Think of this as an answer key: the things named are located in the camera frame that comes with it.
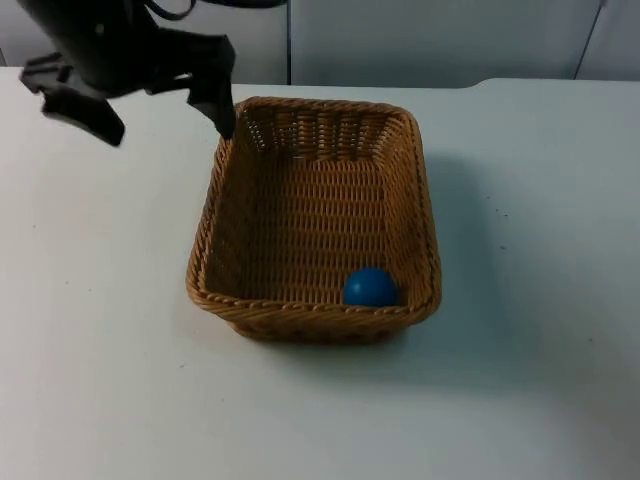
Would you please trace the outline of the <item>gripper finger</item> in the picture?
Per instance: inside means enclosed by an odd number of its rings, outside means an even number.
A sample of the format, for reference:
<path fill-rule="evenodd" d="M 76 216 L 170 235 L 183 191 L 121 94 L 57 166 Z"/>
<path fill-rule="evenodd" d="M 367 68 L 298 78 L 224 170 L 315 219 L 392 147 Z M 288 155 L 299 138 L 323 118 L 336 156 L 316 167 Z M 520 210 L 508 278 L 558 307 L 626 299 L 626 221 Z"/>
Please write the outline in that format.
<path fill-rule="evenodd" d="M 187 102 L 213 121 L 223 139 L 231 139 L 236 126 L 231 90 L 235 50 L 226 35 L 201 35 L 189 53 L 191 83 Z"/>
<path fill-rule="evenodd" d="M 80 128 L 111 146 L 121 144 L 125 125 L 120 117 L 104 94 L 87 85 L 59 52 L 27 61 L 20 81 L 42 96 L 45 117 Z"/>

